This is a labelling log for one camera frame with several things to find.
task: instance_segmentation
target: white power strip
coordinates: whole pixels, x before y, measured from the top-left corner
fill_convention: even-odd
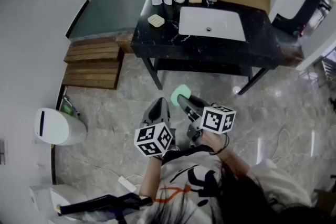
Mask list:
[[[136,187],[123,176],[119,177],[118,182],[132,193],[137,190]]]

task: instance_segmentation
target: black table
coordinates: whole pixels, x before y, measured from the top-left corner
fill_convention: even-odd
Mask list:
[[[195,71],[247,76],[248,83],[238,94],[245,93],[266,72],[275,69],[283,60],[280,46],[272,32],[271,23],[263,10],[228,2],[216,2],[210,8],[237,12],[240,16],[246,41],[179,35],[180,9],[183,6],[207,7],[202,4],[173,2],[153,6],[146,0],[137,27],[132,48],[142,58],[157,88],[162,84],[158,70]],[[165,19],[159,28],[150,25],[147,19],[158,14]],[[252,67],[260,67],[253,76]]]

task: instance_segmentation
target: white cube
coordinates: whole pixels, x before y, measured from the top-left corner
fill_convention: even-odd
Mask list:
[[[222,105],[206,106],[203,110],[200,128],[216,134],[232,130],[236,111]]]
[[[164,154],[173,135],[164,122],[147,126],[135,131],[134,146],[140,150],[144,156],[155,156]]]

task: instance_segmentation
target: sink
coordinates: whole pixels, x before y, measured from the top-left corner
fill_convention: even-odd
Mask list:
[[[236,12],[213,8],[182,7],[178,33],[188,36],[246,41],[241,24]]]

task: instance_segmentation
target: soap dish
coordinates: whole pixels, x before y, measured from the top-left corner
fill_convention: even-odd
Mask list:
[[[160,27],[164,24],[164,18],[160,17],[158,14],[154,14],[148,18],[148,22],[155,27]]]

